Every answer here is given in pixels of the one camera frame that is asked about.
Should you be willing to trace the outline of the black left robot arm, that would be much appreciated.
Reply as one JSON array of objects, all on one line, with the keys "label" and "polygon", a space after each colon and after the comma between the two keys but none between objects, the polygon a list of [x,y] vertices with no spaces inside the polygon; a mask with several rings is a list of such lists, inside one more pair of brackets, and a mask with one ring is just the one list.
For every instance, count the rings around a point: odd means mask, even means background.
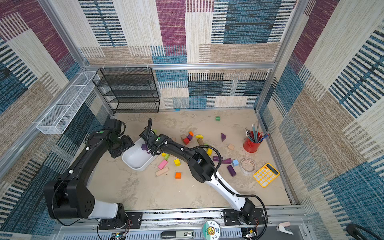
[{"label": "black left robot arm", "polygon": [[101,219],[115,221],[117,225],[126,223],[128,217],[122,204],[98,201],[87,187],[92,172],[106,152],[115,159],[134,146],[132,139],[124,134],[125,130],[124,122],[106,120],[101,130],[87,136],[85,148],[69,169],[57,180],[47,182],[44,196],[52,219]]}]

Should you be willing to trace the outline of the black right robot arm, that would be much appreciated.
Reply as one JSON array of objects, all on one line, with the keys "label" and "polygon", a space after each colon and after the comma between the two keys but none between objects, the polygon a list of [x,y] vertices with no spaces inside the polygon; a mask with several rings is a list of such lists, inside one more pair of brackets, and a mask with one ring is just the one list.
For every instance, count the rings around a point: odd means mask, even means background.
[{"label": "black right robot arm", "polygon": [[152,119],[149,118],[148,126],[140,134],[152,156],[165,153],[186,162],[195,180],[208,184],[227,200],[232,209],[236,211],[237,219],[241,224],[248,225],[258,220],[254,217],[256,207],[250,198],[257,199],[263,209],[263,216],[258,222],[265,226],[268,225],[267,208],[261,198],[256,195],[241,195],[221,177],[218,172],[221,162],[215,164],[206,152],[206,150],[212,150],[220,157],[220,152],[216,148],[207,145],[193,148],[182,146],[164,134],[158,136],[152,130],[152,123]]}]

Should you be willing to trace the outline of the white plastic storage bin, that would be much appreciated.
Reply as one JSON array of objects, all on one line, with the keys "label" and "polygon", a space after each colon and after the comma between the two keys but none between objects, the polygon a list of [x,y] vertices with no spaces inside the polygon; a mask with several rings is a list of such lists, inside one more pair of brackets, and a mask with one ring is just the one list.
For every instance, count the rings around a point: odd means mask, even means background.
[{"label": "white plastic storage bin", "polygon": [[122,155],[123,162],[137,172],[144,171],[156,159],[156,157],[142,150],[143,144],[145,144],[143,139],[137,140],[135,145],[126,150]]}]

